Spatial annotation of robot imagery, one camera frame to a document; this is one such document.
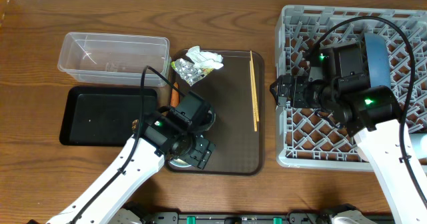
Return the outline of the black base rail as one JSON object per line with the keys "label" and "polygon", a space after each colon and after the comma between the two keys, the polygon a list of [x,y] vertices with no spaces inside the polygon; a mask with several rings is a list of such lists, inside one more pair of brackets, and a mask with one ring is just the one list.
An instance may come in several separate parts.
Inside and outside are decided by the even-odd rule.
{"label": "black base rail", "polygon": [[111,224],[298,224],[298,223],[393,223],[390,215],[363,215],[345,204],[321,213],[292,210],[286,214],[259,213],[150,213],[135,202],[125,204],[109,221]]}

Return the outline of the wooden chopstick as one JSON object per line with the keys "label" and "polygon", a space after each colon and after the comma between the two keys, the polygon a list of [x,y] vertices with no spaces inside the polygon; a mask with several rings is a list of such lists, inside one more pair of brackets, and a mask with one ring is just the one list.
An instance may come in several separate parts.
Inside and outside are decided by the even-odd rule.
{"label": "wooden chopstick", "polygon": [[251,71],[252,97],[254,101],[255,118],[256,118],[256,121],[259,122],[260,118],[259,118],[259,111],[258,111],[258,97],[257,97],[257,90],[256,90],[254,58],[253,58],[252,50],[250,51],[250,71]]}
{"label": "wooden chopstick", "polygon": [[252,93],[252,109],[254,116],[254,131],[258,131],[258,121],[257,121],[257,101],[256,101],[256,88],[254,85],[254,64],[252,51],[250,51],[250,82],[251,82],[251,93]]}

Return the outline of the light blue rice bowl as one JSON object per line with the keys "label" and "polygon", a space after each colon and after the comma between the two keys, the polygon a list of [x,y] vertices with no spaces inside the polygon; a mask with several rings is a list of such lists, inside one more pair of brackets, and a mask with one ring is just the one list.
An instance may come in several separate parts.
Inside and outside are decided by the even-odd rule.
{"label": "light blue rice bowl", "polygon": [[169,164],[173,165],[174,167],[179,167],[179,168],[191,167],[191,165],[189,163],[186,163],[185,161],[183,161],[181,159],[171,159],[171,160],[169,160]]}

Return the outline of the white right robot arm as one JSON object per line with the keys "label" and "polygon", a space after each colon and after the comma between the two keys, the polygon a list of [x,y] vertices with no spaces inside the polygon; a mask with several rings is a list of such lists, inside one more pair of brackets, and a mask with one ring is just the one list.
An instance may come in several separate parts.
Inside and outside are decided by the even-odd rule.
{"label": "white right robot arm", "polygon": [[308,59],[308,76],[280,75],[270,85],[276,104],[332,114],[372,166],[395,222],[425,223],[426,174],[392,90],[373,85],[379,77],[365,68],[357,43],[316,48]]}

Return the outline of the grey dishwasher rack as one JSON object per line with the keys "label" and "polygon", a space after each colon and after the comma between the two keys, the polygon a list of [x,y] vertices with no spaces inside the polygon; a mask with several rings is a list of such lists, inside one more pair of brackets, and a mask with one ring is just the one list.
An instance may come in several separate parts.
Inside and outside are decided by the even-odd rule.
{"label": "grey dishwasher rack", "polygon": [[[365,33],[385,39],[390,64],[391,89],[403,105],[410,80],[410,58],[397,32],[377,17],[387,19],[407,36],[414,51],[416,76],[406,123],[411,133],[426,134],[426,11],[286,5],[275,33],[275,61],[278,75],[308,76],[304,53],[333,26],[354,17],[364,17],[337,28],[323,45],[356,42],[368,65]],[[356,144],[345,129],[324,120],[313,109],[296,109],[286,103],[276,107],[276,159],[283,167],[371,171],[357,154]]]}

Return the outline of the black waste tray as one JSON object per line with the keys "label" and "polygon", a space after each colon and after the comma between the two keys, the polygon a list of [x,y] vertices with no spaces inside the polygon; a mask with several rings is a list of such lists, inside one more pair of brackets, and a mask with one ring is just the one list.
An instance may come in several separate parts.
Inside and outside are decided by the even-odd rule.
{"label": "black waste tray", "polygon": [[69,90],[59,141],[62,145],[123,147],[139,117],[138,88],[76,86]]}

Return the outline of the crumpled foil wrapper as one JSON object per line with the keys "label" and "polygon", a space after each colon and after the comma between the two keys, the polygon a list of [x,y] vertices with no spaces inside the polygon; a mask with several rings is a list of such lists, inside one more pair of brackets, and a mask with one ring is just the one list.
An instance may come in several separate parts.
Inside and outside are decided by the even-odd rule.
{"label": "crumpled foil wrapper", "polygon": [[201,81],[213,71],[213,69],[197,68],[194,63],[185,59],[172,61],[171,67],[189,86]]}

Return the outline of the crumpled white paper napkin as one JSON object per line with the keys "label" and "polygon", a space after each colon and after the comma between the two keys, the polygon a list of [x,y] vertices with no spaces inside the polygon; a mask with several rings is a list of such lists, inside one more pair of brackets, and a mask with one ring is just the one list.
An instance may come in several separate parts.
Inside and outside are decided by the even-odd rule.
{"label": "crumpled white paper napkin", "polygon": [[223,57],[220,54],[202,51],[200,46],[191,47],[185,56],[191,59],[195,68],[221,69],[224,66],[222,63]]}

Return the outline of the wooden chopstick right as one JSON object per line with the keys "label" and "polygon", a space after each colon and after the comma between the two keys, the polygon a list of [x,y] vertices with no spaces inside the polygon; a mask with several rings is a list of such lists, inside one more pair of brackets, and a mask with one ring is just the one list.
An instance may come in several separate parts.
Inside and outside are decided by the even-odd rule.
{"label": "wooden chopstick right", "polygon": [[256,118],[256,121],[259,122],[260,118],[259,118],[259,111],[258,111],[258,97],[257,97],[257,90],[256,90],[254,58],[253,58],[252,50],[250,51],[250,71],[251,71],[252,97],[254,101],[255,118]]}

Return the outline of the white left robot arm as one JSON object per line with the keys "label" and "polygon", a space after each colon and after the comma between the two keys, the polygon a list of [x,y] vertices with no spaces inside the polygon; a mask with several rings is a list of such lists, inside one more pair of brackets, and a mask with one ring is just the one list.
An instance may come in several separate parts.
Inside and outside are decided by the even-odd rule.
{"label": "white left robot arm", "polygon": [[169,160],[204,169],[215,145],[203,132],[216,120],[209,102],[190,91],[177,107],[143,115],[111,165],[49,223],[108,223],[133,193]]}

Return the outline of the clear plastic bin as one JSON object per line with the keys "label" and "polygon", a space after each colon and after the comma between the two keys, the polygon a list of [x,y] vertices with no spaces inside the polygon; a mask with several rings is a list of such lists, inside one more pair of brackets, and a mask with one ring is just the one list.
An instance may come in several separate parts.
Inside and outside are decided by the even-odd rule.
{"label": "clear plastic bin", "polygon": [[70,32],[57,68],[79,82],[138,86],[145,66],[167,77],[170,61],[165,37]]}

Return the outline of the orange carrot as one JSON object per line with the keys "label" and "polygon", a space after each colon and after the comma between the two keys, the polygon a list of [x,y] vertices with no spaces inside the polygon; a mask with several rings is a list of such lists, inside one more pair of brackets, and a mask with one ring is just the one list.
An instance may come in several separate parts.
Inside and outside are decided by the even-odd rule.
{"label": "orange carrot", "polygon": [[174,88],[171,89],[170,105],[172,107],[177,107],[179,105],[179,93]]}

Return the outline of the light blue cup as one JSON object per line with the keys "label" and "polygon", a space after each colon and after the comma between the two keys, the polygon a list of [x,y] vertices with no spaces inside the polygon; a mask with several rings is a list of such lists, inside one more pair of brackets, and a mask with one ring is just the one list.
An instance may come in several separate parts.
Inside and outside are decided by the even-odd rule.
{"label": "light blue cup", "polygon": [[427,134],[411,133],[410,140],[418,159],[427,158]]}

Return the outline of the brown round bread piece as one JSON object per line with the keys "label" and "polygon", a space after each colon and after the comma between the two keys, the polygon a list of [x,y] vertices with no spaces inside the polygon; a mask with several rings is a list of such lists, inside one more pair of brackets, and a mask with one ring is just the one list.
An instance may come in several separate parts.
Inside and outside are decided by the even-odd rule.
{"label": "brown round bread piece", "polygon": [[131,124],[131,129],[134,134],[137,134],[137,132],[139,131],[139,126],[140,126],[139,119],[133,120]]}

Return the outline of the dark blue plate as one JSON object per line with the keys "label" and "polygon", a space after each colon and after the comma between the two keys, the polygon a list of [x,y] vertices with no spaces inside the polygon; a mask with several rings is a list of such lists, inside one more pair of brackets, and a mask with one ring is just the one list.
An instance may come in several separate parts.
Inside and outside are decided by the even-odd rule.
{"label": "dark blue plate", "polygon": [[371,87],[391,88],[390,64],[385,39],[374,33],[365,33],[365,46]]}

